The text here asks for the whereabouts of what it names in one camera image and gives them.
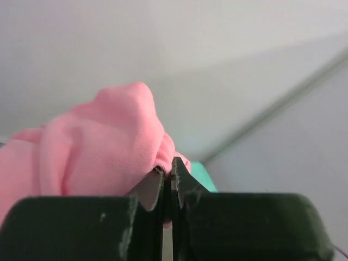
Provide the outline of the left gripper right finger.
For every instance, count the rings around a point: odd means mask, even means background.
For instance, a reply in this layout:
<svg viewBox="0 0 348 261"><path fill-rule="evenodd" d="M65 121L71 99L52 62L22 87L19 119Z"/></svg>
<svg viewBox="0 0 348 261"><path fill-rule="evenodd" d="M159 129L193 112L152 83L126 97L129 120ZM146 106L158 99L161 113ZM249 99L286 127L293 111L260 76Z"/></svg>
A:
<svg viewBox="0 0 348 261"><path fill-rule="evenodd" d="M334 245L300 194L210 192L176 157L171 170L174 260L333 260Z"/></svg>

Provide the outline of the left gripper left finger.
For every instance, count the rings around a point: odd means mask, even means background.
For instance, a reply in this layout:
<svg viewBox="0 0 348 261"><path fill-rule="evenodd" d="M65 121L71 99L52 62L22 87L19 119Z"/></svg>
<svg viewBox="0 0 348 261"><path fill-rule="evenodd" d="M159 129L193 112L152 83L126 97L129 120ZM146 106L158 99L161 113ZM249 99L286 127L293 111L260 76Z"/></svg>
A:
<svg viewBox="0 0 348 261"><path fill-rule="evenodd" d="M1 225L1 260L161 260L165 173L124 196L37 196Z"/></svg>

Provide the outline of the pink t shirt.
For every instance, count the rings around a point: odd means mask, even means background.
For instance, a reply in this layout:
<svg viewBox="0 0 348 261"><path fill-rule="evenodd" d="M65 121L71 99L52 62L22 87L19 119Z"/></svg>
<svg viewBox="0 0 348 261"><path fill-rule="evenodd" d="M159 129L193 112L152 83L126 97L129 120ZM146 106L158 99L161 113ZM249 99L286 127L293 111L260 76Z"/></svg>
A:
<svg viewBox="0 0 348 261"><path fill-rule="evenodd" d="M177 156L147 85L102 89L1 147L1 218L29 196L124 195Z"/></svg>

